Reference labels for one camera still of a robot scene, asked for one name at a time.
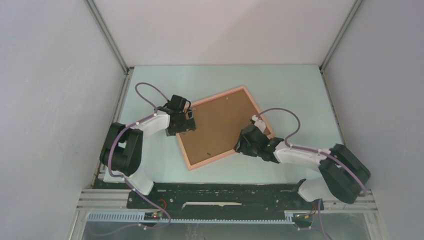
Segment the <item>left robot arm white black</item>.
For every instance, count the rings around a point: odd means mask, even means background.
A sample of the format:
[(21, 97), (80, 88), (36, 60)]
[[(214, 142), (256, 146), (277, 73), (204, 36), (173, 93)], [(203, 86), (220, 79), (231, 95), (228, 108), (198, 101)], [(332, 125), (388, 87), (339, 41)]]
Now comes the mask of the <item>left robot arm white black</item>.
[(196, 123), (186, 98), (173, 95), (163, 106), (129, 125), (114, 122), (110, 125), (100, 156), (100, 162), (107, 167), (112, 178), (120, 179), (132, 191), (139, 193), (138, 201), (145, 208), (153, 208), (158, 194), (152, 191), (154, 181), (141, 167), (143, 141), (158, 132), (168, 137), (194, 131)]

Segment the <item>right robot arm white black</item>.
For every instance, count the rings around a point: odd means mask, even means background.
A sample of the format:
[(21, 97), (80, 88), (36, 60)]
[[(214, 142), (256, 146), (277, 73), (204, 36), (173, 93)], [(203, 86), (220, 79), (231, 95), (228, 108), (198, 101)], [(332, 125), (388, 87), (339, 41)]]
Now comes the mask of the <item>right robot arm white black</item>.
[(324, 149), (293, 145), (284, 138), (268, 138), (253, 124), (240, 131), (234, 150), (265, 162), (292, 164), (318, 172), (319, 177), (301, 179), (293, 188), (290, 201), (297, 209), (328, 197), (353, 204), (367, 193), (366, 183), (371, 178), (370, 170), (343, 144)]

